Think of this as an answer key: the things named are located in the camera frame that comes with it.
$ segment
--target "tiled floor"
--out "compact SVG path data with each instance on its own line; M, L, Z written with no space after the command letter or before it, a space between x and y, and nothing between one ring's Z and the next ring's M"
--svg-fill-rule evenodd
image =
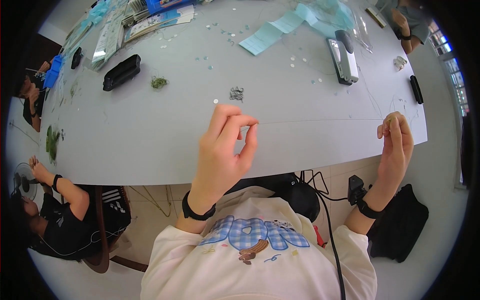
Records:
M336 199L347 196L348 178L352 175L360 177L365 183L365 188L368 189L368 186L373 184L377 178L379 163L380 156L374 156L314 169L314 172L322 172L326 187L330 192L329 197ZM308 181L312 177L312 174L311 172L306 172L305 174L305 179ZM317 189L326 191L320 174L315 177L315 184ZM118 255L138 263L148 264L156 236L166 226L175 224L181 212L181 201L185 193L190 190L190 186L190 184L177 184L146 187L158 206L160 206L165 214L169 215L168 217L153 203L147 200L147 198L151 198L144 187L127 187L127 195L132 210L132 222L126 229L125 234L132 242L132 247ZM335 228L343 224L345 218L352 210L352 206L350 206L347 200L333 202L325 199L325 203L330 214L332 230L335 230ZM171 209L170 214L168 214L169 204ZM313 224L318 226L318 231L324 241L328 241L328 222L322 203L320 203L320 214Z

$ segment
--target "black fan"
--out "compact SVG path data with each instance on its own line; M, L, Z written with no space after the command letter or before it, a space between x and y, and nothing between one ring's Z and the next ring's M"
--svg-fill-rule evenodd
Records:
M36 187L38 180L32 174L32 170L27 163L21 163L15 169L13 175L13 184L15 189L19 189L22 196L33 200L36 196Z

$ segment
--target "hand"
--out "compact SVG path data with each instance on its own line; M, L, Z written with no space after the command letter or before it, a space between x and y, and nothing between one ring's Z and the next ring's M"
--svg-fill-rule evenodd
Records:
M39 72L46 72L48 70L50 70L50 64L46 61L44 61L40 69L38 69Z
M37 101L39 95L40 90L38 88L33 88L30 90L30 92L27 94L28 101L30 101L30 106L33 106L35 104L35 101Z
M408 29L408 31L410 32L407 18L405 18L405 16L402 15L402 13L395 8L392 8L392 19L400 28Z
M52 176L52 174L47 170L47 168L45 168L42 163L38 161L35 155L28 159L28 164L30 165L33 176L39 182L46 183L49 177Z
M413 136L407 119L398 111L390 113L377 128L377 138L384 137L384 149L378 167L378 185L387 197L393 197L400 185L413 152Z
M199 142L197 174L188 197L193 212L205 214L250 169L257 150L257 124L257 119L242 115L237 106L215 107L208 130ZM243 126L250 126L245 146L240 154L234 154Z

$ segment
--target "black wristband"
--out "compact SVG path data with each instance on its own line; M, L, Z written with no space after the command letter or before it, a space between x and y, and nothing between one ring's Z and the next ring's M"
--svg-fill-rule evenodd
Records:
M404 36L403 34L400 34L400 39L410 41L412 39L412 34L410 34L409 36Z
M56 191L57 193L60 194L60 192L57 190L57 180L59 178L63 178L62 175L59 175L59 174L55 175L55 178L53 179L52 188L53 188L54 191Z
M183 201L181 203L181 206L182 206L182 209L183 209L183 216L185 217L185 219L187 219L188 217L194 219L194 220L197 220L197 221L206 221L208 218L210 218L211 216L213 216L213 214L215 213L215 206L216 204L214 204L212 206L212 208L210 208L209 211L207 211L204 215L197 215L196 213L194 213L192 211L192 209L190 208L190 206L188 205L188 195L190 194L190 191L188 191L186 194L185 194L185 197L183 197Z
M383 212L383 210L381 212L376 212L372 210L371 208L368 207L368 205L365 203L365 201L362 198L357 200L357 207L359 208L359 211L364 216L370 219L378 219Z

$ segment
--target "blue box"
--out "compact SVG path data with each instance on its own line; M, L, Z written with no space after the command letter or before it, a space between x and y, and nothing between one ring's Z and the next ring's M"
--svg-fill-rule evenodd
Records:
M55 84L59 76L60 68L61 68L61 55L59 54L53 58L52 66L50 70L47 71L47 74L45 75L43 88L53 87L53 85Z
M197 4L197 0L146 0L148 12L155 14L164 12L173 8L183 7L190 4Z

